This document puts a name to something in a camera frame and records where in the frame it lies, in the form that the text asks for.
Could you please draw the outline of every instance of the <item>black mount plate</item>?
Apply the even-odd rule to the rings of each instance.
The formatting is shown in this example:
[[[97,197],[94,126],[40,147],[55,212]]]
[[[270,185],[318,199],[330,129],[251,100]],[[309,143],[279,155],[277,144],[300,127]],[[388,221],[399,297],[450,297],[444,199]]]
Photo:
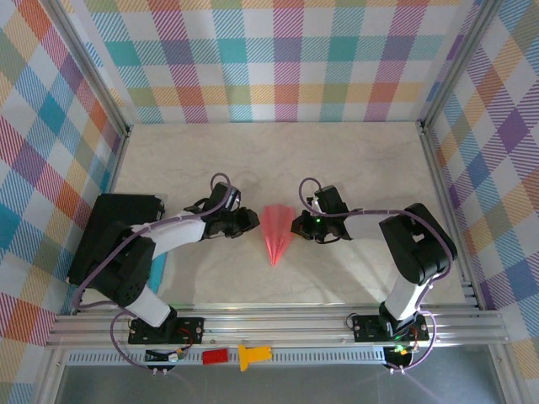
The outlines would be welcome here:
[[[410,366],[412,360],[414,359],[414,356],[411,352],[407,352],[405,354],[395,352],[394,347],[384,347],[384,356],[386,357],[387,362],[386,364],[384,364],[384,366],[388,369],[394,369],[394,366],[403,366],[405,368],[407,366]]]
[[[127,343],[131,345],[199,345],[204,334],[203,317],[176,317],[167,320],[160,328],[151,327],[136,319],[131,322]]]
[[[409,343],[415,341],[414,332],[411,329],[401,336],[388,337],[386,331],[380,324],[379,316],[352,316],[352,329],[354,331],[354,341],[357,343],[374,342],[402,342]],[[424,316],[418,314],[415,323],[410,326],[418,332],[418,341],[429,341],[429,331],[426,329]]]

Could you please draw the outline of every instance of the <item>plaid wall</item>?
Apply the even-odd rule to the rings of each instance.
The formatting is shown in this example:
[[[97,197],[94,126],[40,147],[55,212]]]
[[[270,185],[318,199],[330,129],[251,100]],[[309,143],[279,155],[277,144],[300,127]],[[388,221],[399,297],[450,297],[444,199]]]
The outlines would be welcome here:
[[[27,403],[120,138],[38,1],[0,10],[0,403]]]
[[[483,295],[539,402],[539,0],[505,0],[434,129]]]
[[[425,116],[427,115],[427,112],[429,111],[432,101],[435,99],[436,94],[440,90],[441,84],[445,81],[445,79],[447,78],[447,74],[449,74],[449,71],[451,70],[453,66],[453,61],[460,53],[462,47],[465,45],[464,37],[467,35],[468,31],[473,26],[473,22],[475,18],[478,16],[479,9],[481,8],[484,2],[485,0],[473,1],[473,5],[470,8],[470,11],[468,12],[466,19],[464,20],[464,23],[462,24],[461,28],[458,31],[458,35],[455,38],[455,42],[453,42],[453,45],[451,46],[449,53],[447,53],[447,57],[444,60],[444,63],[442,64],[441,69],[438,71],[438,75],[436,76],[435,83],[430,89],[429,95],[427,96],[427,99],[419,114],[419,120],[423,120]]]
[[[472,2],[63,4],[133,122],[194,123],[416,120]]]

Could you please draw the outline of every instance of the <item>white marble table surface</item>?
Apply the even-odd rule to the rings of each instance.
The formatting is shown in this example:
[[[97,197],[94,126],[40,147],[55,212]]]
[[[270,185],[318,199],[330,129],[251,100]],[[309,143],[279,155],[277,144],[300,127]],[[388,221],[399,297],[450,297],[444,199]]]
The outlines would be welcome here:
[[[440,208],[413,123],[135,125],[116,192],[168,196],[168,213],[209,196],[215,172],[227,173],[243,205],[293,206],[300,181],[334,184],[349,209]],[[314,191],[312,185],[306,191]],[[360,303],[383,301],[398,274],[378,222],[364,236],[326,246],[294,237],[275,268],[260,227],[229,240],[173,250],[159,295],[168,303]],[[462,303],[457,271],[427,302]]]

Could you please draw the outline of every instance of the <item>pink cone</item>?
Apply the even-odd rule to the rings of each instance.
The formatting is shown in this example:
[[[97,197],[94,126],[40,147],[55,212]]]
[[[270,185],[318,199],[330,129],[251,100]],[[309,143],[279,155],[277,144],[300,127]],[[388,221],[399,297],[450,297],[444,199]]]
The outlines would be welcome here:
[[[294,236],[290,229],[295,217],[294,208],[289,206],[271,205],[264,208],[261,217],[262,235],[272,267],[279,262],[290,246]]]

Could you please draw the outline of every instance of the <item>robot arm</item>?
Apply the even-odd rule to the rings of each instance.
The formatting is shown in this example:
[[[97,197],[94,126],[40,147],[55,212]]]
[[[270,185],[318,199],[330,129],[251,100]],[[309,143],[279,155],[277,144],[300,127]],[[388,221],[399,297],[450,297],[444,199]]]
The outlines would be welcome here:
[[[152,260],[190,242],[210,239],[220,233],[228,238],[240,237],[245,231],[258,226],[256,213],[239,206],[241,193],[234,187],[220,209],[201,215],[217,207],[227,192],[228,186],[218,183],[209,198],[199,200],[160,226],[152,226],[152,223],[128,226],[120,221],[111,223],[84,263],[77,266],[77,271],[70,272],[70,281],[80,284],[77,280],[88,276],[127,237],[149,227],[118,253],[89,286],[136,315],[140,319],[136,320],[139,327],[155,328],[154,333],[166,340],[177,328],[176,310],[146,285]]]
[[[307,203],[321,215],[304,210],[292,223],[293,233],[318,244],[328,243],[329,234],[333,235],[331,241],[338,241],[352,240],[359,233],[361,214],[346,215],[348,208],[334,186],[319,189],[314,198],[307,198]],[[456,258],[455,244],[424,205],[413,204],[406,211],[427,222],[449,247],[452,259]],[[342,215],[324,217],[324,213]],[[388,217],[380,222],[380,228],[400,273],[390,295],[380,304],[380,325],[386,337],[392,338],[415,323],[419,302],[430,281],[443,274],[450,263],[434,235],[410,216]]]

